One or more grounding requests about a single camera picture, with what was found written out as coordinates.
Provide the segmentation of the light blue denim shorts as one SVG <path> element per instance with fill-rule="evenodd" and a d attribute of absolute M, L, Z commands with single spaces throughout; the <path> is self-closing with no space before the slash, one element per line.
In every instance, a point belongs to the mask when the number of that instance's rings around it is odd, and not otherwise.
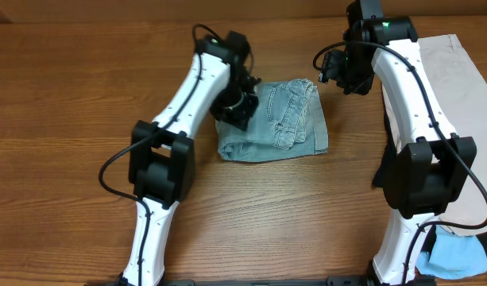
<path fill-rule="evenodd" d="M 223 160 L 259 163 L 327 152 L 327 124 L 312 81 L 261 83 L 257 98 L 246 131 L 215 123 L 218 154 Z"/>

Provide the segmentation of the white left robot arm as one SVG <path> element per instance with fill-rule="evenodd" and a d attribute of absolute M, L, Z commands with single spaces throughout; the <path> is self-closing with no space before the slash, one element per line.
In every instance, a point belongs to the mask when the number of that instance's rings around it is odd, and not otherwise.
<path fill-rule="evenodd" d="M 151 122 L 139 121 L 129 146 L 129 182 L 137 200 L 137 223 L 129 263 L 118 285 L 160 285 L 173 215 L 191 190 L 194 139 L 212 114 L 246 130 L 258 99 L 258 78 L 245 67 L 251 47 L 245 35 L 210 32 L 195 38 L 190 70 L 172 101 Z"/>

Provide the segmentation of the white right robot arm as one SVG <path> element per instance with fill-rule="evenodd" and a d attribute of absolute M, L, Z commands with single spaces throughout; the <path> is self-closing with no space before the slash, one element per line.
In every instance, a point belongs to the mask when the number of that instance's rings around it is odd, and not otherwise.
<path fill-rule="evenodd" d="M 321 82 L 334 80 L 346 94 L 365 95 L 383 84 L 388 145 L 377 174 L 390 206 L 385 238 L 359 285 L 427 285 L 415 263 L 430 229 L 460 195 L 477 154 L 472 137 L 460 137 L 443 114 L 420 59 L 408 17 L 386 17 L 378 1 L 348 5 L 349 27 L 340 43 L 322 49 L 313 65 Z"/>

